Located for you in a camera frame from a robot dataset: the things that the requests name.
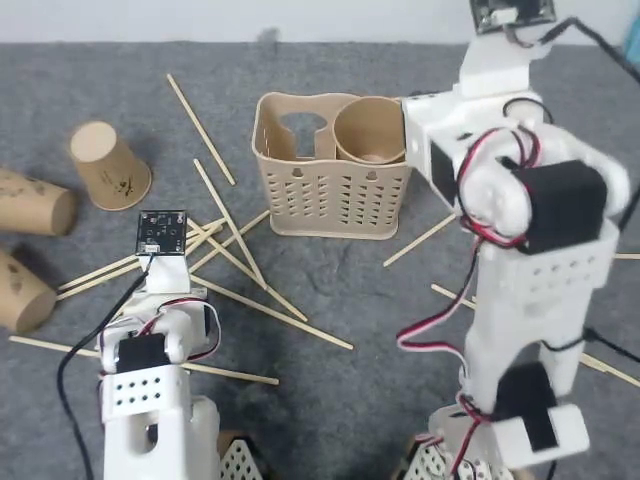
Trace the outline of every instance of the beige plastic basket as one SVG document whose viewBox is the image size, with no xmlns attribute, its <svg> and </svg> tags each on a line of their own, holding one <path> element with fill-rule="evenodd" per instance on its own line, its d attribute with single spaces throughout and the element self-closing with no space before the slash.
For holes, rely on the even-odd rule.
<svg viewBox="0 0 640 480">
<path fill-rule="evenodd" d="M 395 234 L 410 174 L 404 159 L 386 165 L 336 159 L 333 122 L 358 98 L 268 93 L 258 102 L 251 143 L 276 233 L 370 240 Z M 327 122 L 315 132 L 314 158 L 296 156 L 295 135 L 280 121 L 291 113 L 315 113 Z"/>
</svg>

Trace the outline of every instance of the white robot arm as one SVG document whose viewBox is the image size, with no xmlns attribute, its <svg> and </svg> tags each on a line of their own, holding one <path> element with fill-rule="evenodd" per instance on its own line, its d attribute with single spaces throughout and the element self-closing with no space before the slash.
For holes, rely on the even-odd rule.
<svg viewBox="0 0 640 480">
<path fill-rule="evenodd" d="M 559 399 L 615 254 L 609 217 L 630 197 L 616 160 L 545 123 L 528 69 L 547 52 L 504 33 L 478 37 L 451 91 L 403 100 L 408 164 L 483 240 L 465 408 L 438 410 L 429 428 L 465 458 L 510 469 L 589 447 L 579 408 Z M 539 362 L 515 366 L 530 344 L 541 345 Z"/>
<path fill-rule="evenodd" d="M 146 290 L 133 295 L 99 339 L 105 480 L 220 478 L 218 410 L 210 399 L 192 397 L 180 366 L 220 343 L 206 289 L 190 286 L 185 225 L 184 212 L 141 213 L 138 254 L 146 255 L 143 268 L 152 261 Z M 209 331 L 216 328 L 211 344 Z"/>
</svg>

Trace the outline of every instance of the white wire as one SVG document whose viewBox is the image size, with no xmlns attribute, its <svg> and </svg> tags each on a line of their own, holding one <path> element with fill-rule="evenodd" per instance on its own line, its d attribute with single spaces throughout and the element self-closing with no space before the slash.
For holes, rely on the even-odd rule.
<svg viewBox="0 0 640 480">
<path fill-rule="evenodd" d="M 120 316 L 120 317 L 116 317 L 113 320 L 111 320 L 111 322 L 109 322 L 107 324 L 107 326 L 105 327 L 105 330 L 107 328 L 111 328 L 111 327 L 117 327 L 118 325 L 120 325 L 121 323 L 125 323 L 128 322 L 129 320 L 137 320 L 138 323 L 141 323 L 144 325 L 144 320 L 142 320 L 140 317 L 136 316 L 136 315 L 126 315 L 126 316 Z"/>
</svg>

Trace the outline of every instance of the perforated plate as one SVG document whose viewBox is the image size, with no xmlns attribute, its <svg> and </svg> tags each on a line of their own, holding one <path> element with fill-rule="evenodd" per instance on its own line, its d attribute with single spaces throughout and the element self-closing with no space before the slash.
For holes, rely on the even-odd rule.
<svg viewBox="0 0 640 480">
<path fill-rule="evenodd" d="M 416 451 L 403 480 L 447 480 L 445 454 L 438 447 L 424 445 Z M 458 468 L 460 480 L 514 480 L 504 467 L 492 467 L 486 462 L 463 461 Z"/>
<path fill-rule="evenodd" d="M 262 480 L 244 440 L 234 440 L 222 458 L 221 480 Z"/>
</svg>

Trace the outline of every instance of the brown paper cup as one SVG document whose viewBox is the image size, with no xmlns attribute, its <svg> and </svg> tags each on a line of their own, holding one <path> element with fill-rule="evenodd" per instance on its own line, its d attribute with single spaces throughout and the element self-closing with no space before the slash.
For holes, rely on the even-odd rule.
<svg viewBox="0 0 640 480">
<path fill-rule="evenodd" d="M 53 310 L 56 293 L 0 250 L 0 325 L 17 333 L 40 326 Z"/>
<path fill-rule="evenodd" d="M 0 230 L 64 235 L 75 219 L 69 190 L 0 168 Z"/>
<path fill-rule="evenodd" d="M 69 152 L 91 201 L 103 210 L 125 210 L 151 187 L 151 170 L 134 156 L 111 125 L 89 122 L 73 136 Z"/>
<path fill-rule="evenodd" d="M 404 157 L 404 123 L 400 104 L 385 97 L 362 97 L 346 105 L 333 123 L 337 157 L 367 165 Z"/>
</svg>

